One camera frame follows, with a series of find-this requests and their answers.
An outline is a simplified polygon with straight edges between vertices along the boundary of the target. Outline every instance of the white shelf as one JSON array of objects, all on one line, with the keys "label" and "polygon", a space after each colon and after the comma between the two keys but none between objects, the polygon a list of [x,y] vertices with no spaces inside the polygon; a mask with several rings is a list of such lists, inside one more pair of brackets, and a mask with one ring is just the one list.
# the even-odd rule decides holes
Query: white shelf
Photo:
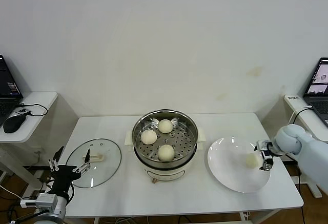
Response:
[{"label": "white shelf", "polygon": [[[25,92],[23,93],[23,101],[21,103],[25,104],[41,104],[47,109],[51,107],[53,102],[57,98],[56,92]],[[39,106],[29,106],[27,107],[34,114],[43,114],[45,110]],[[37,125],[43,119],[43,116],[28,116],[23,122],[22,126],[14,133],[5,133],[3,126],[0,127],[0,144],[4,143],[23,143],[27,141]]]}]

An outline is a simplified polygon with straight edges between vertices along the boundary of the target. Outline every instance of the steamed bun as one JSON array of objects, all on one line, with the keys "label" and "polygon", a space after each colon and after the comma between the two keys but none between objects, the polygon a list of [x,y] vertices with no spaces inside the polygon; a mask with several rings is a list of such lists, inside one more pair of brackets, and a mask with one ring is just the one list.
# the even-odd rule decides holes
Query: steamed bun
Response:
[{"label": "steamed bun", "polygon": [[144,130],[141,134],[141,141],[146,145],[151,145],[157,140],[157,134],[151,129]]},{"label": "steamed bun", "polygon": [[174,158],[174,149],[170,145],[163,145],[158,149],[158,159],[161,161],[172,161]]},{"label": "steamed bun", "polygon": [[250,153],[246,156],[245,165],[250,169],[254,169],[261,167],[262,161],[257,153]]},{"label": "steamed bun", "polygon": [[158,129],[161,133],[171,133],[173,130],[173,124],[170,120],[161,120],[158,124]]}]

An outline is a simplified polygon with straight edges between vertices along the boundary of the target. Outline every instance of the white wall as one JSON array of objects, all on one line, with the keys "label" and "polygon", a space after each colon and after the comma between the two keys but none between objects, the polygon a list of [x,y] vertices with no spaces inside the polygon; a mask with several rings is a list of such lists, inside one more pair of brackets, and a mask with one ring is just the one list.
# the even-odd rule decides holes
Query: white wall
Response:
[{"label": "white wall", "polygon": [[172,108],[270,125],[328,55],[327,4],[0,0],[0,52],[22,89],[57,91],[77,116]]}]

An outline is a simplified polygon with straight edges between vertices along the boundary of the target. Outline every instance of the stainless steel pot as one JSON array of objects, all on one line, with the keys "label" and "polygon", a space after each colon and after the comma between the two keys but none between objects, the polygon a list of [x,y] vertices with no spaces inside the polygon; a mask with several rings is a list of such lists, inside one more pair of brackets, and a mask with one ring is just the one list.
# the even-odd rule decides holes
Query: stainless steel pot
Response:
[{"label": "stainless steel pot", "polygon": [[[158,123],[168,119],[173,124],[171,133],[164,134],[158,130]],[[145,145],[141,134],[146,129],[152,129],[157,134],[157,141]],[[191,160],[197,149],[198,129],[194,121],[187,115],[174,110],[156,110],[143,116],[134,125],[132,142],[139,160],[146,166],[157,170],[173,170],[182,167]],[[175,155],[172,161],[160,161],[158,149],[162,145],[171,145]]]}]

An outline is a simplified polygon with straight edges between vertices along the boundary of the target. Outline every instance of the white table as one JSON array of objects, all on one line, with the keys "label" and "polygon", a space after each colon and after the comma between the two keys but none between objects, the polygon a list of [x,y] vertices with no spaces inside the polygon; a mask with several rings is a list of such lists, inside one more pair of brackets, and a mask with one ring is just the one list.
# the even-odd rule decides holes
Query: white table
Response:
[{"label": "white table", "polygon": [[[23,97],[24,99],[22,103],[27,105],[41,104],[47,109],[50,109],[53,102],[57,98],[57,93],[26,92],[23,93]],[[28,106],[27,108],[32,111],[32,114],[43,114],[45,112],[42,107],[38,106]],[[28,116],[21,127],[14,133],[5,133],[3,127],[1,126],[0,128],[0,163],[29,184],[24,196],[31,195],[30,193],[35,189],[39,189],[42,183],[37,179],[38,175],[32,175],[28,172],[17,160],[8,154],[8,152],[3,148],[4,146],[1,146],[1,144],[16,144],[27,141],[42,119],[43,116]]]},{"label": "white table", "polygon": [[75,187],[75,196],[67,206],[66,217],[151,216],[265,211],[254,223],[260,223],[280,209],[303,205],[291,177],[280,158],[275,158],[268,184],[257,193],[238,193],[222,185],[207,165],[207,150],[212,142],[225,136],[245,137],[256,142],[268,139],[254,113],[190,115],[203,128],[207,142],[193,158],[182,178],[151,183],[140,162],[124,146],[126,132],[138,116],[82,117],[65,147],[59,164],[65,164],[72,151],[95,138],[115,141],[122,161],[116,174],[91,189]]},{"label": "white table", "polygon": [[[296,110],[296,114],[302,110],[302,107],[308,105],[304,99],[297,94],[285,95],[284,101],[292,112]],[[309,131],[315,138],[320,141],[328,142],[328,128],[313,110],[305,110],[300,113],[297,118],[301,123],[300,125]],[[295,184],[298,184],[299,179],[297,176],[292,177],[292,179]],[[317,185],[307,175],[301,175],[301,184],[306,184],[315,198],[322,197]]]}]

